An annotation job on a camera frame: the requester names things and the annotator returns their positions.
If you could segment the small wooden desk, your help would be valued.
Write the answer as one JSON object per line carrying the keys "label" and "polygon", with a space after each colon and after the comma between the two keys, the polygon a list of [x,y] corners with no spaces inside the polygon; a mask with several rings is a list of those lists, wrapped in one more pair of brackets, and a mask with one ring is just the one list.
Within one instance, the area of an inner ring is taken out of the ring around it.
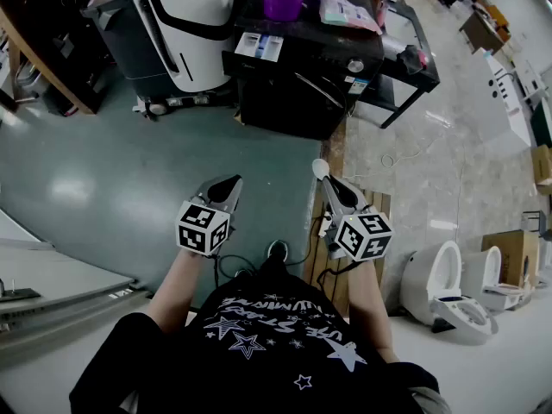
{"label": "small wooden desk", "polygon": [[473,52],[484,49],[494,55],[511,39],[509,22],[493,4],[475,3],[472,10],[459,32],[464,34]]}

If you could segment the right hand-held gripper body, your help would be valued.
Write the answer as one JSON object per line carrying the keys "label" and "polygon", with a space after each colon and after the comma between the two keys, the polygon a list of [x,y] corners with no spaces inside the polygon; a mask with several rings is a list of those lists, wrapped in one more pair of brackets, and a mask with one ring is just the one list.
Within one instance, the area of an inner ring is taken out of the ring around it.
{"label": "right hand-held gripper body", "polygon": [[346,215],[326,206],[329,222],[323,239],[330,259],[375,260],[385,256],[393,238],[393,229],[385,213],[373,205]]}

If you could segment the black washing machine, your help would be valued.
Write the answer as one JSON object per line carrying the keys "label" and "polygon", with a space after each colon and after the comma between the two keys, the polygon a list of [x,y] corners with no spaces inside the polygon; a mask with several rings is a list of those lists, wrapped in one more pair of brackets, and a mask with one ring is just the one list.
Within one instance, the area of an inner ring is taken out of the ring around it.
{"label": "black washing machine", "polygon": [[317,0],[305,0],[294,22],[266,18],[263,0],[247,0],[235,21],[244,32],[284,38],[277,62],[223,52],[223,70],[238,85],[241,122],[325,141],[354,108],[384,60],[381,36],[321,22]]}

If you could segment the person's right forearm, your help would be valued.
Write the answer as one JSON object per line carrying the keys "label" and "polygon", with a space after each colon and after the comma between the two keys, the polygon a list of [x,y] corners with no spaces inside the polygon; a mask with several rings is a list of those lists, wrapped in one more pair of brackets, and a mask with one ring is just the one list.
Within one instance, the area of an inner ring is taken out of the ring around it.
{"label": "person's right forearm", "polygon": [[399,362],[392,343],[392,330],[371,261],[348,272],[349,324],[357,336],[369,342],[386,363]]}

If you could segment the white cabinet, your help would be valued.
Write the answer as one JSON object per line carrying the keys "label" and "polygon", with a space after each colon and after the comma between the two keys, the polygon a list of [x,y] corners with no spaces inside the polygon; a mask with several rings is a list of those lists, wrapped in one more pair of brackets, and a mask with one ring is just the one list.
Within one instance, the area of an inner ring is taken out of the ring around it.
{"label": "white cabinet", "polygon": [[486,117],[480,124],[483,141],[499,154],[517,154],[530,148],[530,133],[515,90],[515,78],[491,55],[478,50],[490,73],[485,76],[483,104]]}

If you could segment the large brown cardboard box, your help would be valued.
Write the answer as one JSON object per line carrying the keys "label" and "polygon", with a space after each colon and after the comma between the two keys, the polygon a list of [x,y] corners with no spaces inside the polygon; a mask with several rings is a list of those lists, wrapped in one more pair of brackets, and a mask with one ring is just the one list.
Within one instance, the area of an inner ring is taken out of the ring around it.
{"label": "large brown cardboard box", "polygon": [[481,250],[497,247],[501,253],[500,282],[507,285],[536,287],[539,255],[537,233],[524,230],[484,235]]}

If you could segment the white detergent drawer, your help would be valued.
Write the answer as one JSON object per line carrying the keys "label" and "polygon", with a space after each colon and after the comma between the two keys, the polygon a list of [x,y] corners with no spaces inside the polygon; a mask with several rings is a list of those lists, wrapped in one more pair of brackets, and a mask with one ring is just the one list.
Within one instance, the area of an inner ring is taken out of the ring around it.
{"label": "white detergent drawer", "polygon": [[235,48],[235,53],[261,60],[277,62],[283,44],[283,37],[244,32]]}

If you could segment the pink and teal plastic bag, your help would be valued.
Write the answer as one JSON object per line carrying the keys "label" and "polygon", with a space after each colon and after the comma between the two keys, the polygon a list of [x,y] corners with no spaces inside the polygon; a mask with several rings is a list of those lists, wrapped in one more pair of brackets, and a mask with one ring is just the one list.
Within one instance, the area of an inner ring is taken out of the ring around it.
{"label": "pink and teal plastic bag", "polygon": [[382,35],[382,30],[367,9],[348,0],[320,0],[321,22],[328,25],[365,29]]}

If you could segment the white toilet with open lid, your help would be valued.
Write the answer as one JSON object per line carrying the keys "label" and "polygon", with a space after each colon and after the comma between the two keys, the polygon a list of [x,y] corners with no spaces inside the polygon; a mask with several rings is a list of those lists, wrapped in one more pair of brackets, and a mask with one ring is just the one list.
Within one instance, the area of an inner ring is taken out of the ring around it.
{"label": "white toilet with open lid", "polygon": [[400,286],[402,307],[435,334],[452,333],[458,342],[479,345],[499,332],[495,317],[461,291],[461,252],[454,241],[416,251]]}

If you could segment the person's left forearm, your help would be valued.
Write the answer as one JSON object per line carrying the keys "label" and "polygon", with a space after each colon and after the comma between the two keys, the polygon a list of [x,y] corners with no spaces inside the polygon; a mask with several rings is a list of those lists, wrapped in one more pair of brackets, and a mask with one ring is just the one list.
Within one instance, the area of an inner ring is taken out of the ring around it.
{"label": "person's left forearm", "polygon": [[182,248],[169,268],[146,310],[163,333],[177,332],[186,322],[204,263],[203,256]]}

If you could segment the grey metal rail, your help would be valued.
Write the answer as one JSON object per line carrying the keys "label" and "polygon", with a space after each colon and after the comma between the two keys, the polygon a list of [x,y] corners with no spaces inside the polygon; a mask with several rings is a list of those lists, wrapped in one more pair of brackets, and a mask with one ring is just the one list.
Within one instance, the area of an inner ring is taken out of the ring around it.
{"label": "grey metal rail", "polygon": [[62,254],[0,209],[0,367],[87,335],[149,296],[132,278]]}

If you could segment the dark green panel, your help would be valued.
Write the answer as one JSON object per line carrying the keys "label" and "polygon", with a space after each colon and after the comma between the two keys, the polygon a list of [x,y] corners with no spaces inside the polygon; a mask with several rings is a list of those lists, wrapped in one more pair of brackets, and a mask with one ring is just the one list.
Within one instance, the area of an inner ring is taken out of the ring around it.
{"label": "dark green panel", "polygon": [[545,98],[535,108],[530,125],[538,147],[545,145],[552,148],[552,113]]}

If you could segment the person's dark shoe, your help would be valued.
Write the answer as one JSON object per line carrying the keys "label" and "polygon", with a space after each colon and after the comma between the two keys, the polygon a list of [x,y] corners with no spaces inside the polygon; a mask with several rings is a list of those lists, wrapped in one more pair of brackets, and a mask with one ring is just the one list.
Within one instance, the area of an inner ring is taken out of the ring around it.
{"label": "person's dark shoe", "polygon": [[275,240],[270,244],[267,250],[268,259],[275,259],[275,260],[280,260],[282,262],[286,262],[287,257],[288,257],[288,245],[286,244],[285,241]]}

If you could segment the black star-print T-shirt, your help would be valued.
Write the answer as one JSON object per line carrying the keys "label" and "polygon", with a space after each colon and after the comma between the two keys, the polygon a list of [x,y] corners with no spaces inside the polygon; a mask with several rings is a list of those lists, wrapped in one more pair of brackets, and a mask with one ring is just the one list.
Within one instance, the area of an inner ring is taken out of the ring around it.
{"label": "black star-print T-shirt", "polygon": [[72,414],[423,414],[409,386],[440,393],[419,365],[386,363],[316,287],[259,273],[219,286],[171,335],[122,317],[69,402]]}

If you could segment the person's grey trousers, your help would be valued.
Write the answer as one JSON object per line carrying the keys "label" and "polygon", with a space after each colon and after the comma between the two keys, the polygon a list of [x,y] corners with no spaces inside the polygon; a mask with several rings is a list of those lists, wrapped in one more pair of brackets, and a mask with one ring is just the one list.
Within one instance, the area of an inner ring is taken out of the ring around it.
{"label": "person's grey trousers", "polygon": [[408,390],[423,414],[452,414],[439,391],[427,386],[409,386]]}

